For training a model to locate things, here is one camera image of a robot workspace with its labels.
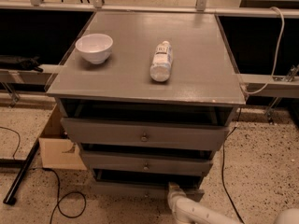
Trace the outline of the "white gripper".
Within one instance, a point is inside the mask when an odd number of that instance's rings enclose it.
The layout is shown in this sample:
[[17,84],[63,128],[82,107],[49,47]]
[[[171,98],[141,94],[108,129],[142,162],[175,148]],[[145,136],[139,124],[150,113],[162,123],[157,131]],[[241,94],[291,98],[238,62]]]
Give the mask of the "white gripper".
[[169,208],[174,211],[176,208],[176,202],[180,198],[185,198],[186,194],[185,192],[180,188],[179,184],[175,182],[169,182],[168,183],[169,192],[167,195],[167,202],[169,205]]

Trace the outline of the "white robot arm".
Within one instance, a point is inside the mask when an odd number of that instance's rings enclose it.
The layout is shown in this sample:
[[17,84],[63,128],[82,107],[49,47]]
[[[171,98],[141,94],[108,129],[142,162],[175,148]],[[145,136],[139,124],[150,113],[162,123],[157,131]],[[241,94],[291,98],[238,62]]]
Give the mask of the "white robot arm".
[[[167,202],[177,224],[245,224],[189,199],[173,182],[168,184]],[[282,211],[273,224],[299,224],[299,209]]]

